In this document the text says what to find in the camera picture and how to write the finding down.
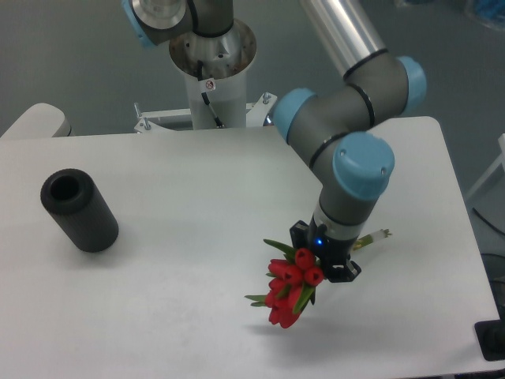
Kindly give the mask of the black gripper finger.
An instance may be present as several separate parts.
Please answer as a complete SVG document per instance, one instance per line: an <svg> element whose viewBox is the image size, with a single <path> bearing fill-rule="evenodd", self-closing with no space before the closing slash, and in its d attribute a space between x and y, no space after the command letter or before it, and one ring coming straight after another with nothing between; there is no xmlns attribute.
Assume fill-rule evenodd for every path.
<svg viewBox="0 0 505 379"><path fill-rule="evenodd" d="M344 265L322 265L325 278L331 283L350 283L361 273L361 267L354 261Z"/></svg>

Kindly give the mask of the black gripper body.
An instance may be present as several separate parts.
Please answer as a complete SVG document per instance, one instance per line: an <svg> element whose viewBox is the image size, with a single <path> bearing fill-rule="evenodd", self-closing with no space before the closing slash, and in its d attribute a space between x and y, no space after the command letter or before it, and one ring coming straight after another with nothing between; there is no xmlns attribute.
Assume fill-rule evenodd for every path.
<svg viewBox="0 0 505 379"><path fill-rule="evenodd" d="M320 259L323 272L357 272L357 264L351 260L357 236L334 238L326 225L299 220L290 228L290 237L295 249L307 248Z"/></svg>

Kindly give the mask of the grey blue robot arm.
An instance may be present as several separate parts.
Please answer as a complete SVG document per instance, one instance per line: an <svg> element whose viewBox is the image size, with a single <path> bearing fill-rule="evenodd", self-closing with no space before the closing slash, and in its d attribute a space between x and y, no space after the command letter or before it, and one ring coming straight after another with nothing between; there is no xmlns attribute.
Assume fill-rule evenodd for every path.
<svg viewBox="0 0 505 379"><path fill-rule="evenodd" d="M412 58L389 53L359 2L301 5L344 86L330 96L295 89L276 102L272 121L322 185L310 222L290 229L292 242L314 252L329 281L344 283L360 274L351 249L395 166L390 146L370 129L418 106L427 83ZM245 127L252 111L244 76L256 40L231 1L124 1L122 8L143 45L168 44L186 79L194 129Z"/></svg>

